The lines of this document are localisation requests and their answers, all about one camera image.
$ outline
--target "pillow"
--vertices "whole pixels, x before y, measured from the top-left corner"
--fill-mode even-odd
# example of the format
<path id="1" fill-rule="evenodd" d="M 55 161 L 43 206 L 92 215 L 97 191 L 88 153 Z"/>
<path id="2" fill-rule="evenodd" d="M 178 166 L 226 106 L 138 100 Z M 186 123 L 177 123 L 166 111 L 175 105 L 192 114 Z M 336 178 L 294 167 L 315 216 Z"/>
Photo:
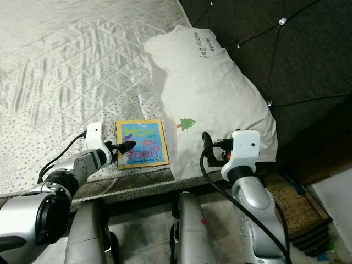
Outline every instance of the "pillow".
<path id="1" fill-rule="evenodd" d="M 204 131 L 217 140 L 255 129 L 261 134 L 258 161 L 275 161 L 276 124 L 268 105 L 211 30 L 177 26 L 147 40 L 141 53 L 162 103 L 176 180 L 201 175 Z"/>

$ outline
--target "dark upholstered headboard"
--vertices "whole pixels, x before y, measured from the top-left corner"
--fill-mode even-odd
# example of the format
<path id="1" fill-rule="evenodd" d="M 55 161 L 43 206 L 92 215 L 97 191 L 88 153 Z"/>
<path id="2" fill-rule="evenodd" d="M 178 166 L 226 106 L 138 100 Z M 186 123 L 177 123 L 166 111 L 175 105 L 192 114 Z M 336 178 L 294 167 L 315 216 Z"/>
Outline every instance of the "dark upholstered headboard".
<path id="1" fill-rule="evenodd" d="M 181 4 L 193 27 L 211 29 L 271 104 L 278 162 L 300 158 L 352 125 L 351 1 Z"/>

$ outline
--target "mattress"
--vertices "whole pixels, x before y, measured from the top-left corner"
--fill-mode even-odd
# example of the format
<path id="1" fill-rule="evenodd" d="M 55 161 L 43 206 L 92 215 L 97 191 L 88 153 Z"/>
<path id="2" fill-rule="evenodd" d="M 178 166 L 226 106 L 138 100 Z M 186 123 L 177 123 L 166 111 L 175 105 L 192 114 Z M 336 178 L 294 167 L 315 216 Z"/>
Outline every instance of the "mattress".
<path id="1" fill-rule="evenodd" d="M 14 0 L 0 17 L 0 197 L 34 186 L 89 123 L 104 122 L 113 141 L 118 119 L 163 118 L 140 46 L 190 26 L 176 0 Z M 62 159 L 84 149 L 78 140 Z M 166 168 L 111 165 L 88 181 Z"/>

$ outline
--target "blue book cover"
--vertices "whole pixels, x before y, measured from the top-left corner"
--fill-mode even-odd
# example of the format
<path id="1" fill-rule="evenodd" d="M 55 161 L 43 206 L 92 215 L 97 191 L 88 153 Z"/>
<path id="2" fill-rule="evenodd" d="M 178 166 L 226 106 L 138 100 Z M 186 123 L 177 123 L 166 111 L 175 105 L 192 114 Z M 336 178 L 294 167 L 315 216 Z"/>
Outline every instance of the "blue book cover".
<path id="1" fill-rule="evenodd" d="M 118 168 L 139 168 L 169 163 L 161 121 L 118 120 L 115 125 L 116 142 L 136 141 L 136 146 L 118 154 Z"/>

